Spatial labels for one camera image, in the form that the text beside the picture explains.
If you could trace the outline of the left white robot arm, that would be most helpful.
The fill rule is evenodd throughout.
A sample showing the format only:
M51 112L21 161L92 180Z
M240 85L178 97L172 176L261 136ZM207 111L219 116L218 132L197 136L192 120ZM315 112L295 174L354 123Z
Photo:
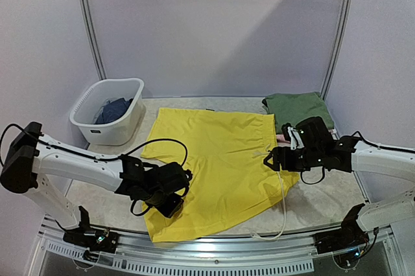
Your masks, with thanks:
M119 155L90 152L61 143L43 133L42 125L31 122L19 130L1 159L1 185L22 194L51 215L58 225L82 246L97 239L85 208L71 203L49 183L48 176L59 176L98 186L116 195L127 196L133 204L142 201L171 218L182 206L192 173L175 161L162 166L134 157L132 151Z

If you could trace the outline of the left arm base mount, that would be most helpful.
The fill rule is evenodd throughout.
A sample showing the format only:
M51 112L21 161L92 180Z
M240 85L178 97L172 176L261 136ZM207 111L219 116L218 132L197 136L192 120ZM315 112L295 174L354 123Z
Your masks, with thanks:
M96 263L102 252L114 254L118 246L120 235L110 231L108 228L92 228L87 210L80 206L79 211L80 221L78 227L66 229L59 225L64 231L63 241L84 247L86 250L82 254L82 259L88 262Z

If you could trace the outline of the green sleeveless shirt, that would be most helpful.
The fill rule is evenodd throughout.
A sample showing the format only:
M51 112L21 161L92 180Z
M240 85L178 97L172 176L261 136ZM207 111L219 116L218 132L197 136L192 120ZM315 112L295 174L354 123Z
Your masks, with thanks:
M281 128L284 124L297 125L309 117L321 117L329 130L335 127L319 92L274 93L265 97L261 103L268 114L274 115L277 134L282 134Z

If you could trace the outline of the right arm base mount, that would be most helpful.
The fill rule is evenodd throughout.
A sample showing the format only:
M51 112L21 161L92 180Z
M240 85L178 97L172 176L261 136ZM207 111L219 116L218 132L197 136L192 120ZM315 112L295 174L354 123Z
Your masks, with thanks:
M369 233L357 224L358 213L363 207L363 203L352 207L338 229L313 235L317 253L333 253L335 264L344 270L355 268L377 241L378 227L373 229L373 241L370 242Z

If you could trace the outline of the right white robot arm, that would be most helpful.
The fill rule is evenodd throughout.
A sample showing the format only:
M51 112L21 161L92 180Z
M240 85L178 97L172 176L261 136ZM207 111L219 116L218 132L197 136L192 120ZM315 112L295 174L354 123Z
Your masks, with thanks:
M335 234L340 247L350 247L361 233L414 218L414 149L371 142L360 132L335 139L321 117L309 117L295 126L283 125L290 146L277 146L263 163L273 171L367 173L383 181L406 182L396 192L372 203L354 206Z

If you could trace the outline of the yellow garment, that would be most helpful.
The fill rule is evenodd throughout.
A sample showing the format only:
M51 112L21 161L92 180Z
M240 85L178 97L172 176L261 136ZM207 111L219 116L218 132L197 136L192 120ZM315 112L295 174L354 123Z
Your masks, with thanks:
M213 235L281 202L299 175L264 165L276 145L273 115L160 108L141 157L183 163L193 178L178 214L145 215L151 241Z

